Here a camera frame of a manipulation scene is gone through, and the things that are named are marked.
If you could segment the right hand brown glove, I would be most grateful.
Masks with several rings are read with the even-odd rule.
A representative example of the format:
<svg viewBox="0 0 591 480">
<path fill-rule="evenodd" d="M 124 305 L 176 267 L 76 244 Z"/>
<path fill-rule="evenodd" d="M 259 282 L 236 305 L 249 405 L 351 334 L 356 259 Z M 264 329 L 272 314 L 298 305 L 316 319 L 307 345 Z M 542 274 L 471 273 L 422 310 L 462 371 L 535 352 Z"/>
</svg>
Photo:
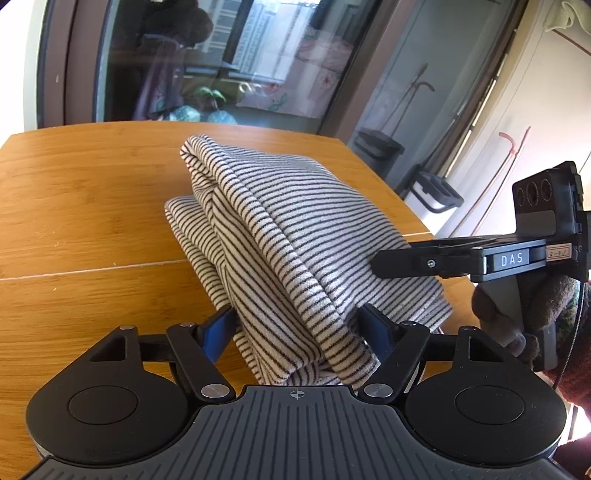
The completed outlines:
<svg viewBox="0 0 591 480">
<path fill-rule="evenodd" d="M 527 272 L 479 284 L 472 310 L 487 335 L 536 371 L 554 377 L 590 358 L 590 284 Z"/>
</svg>

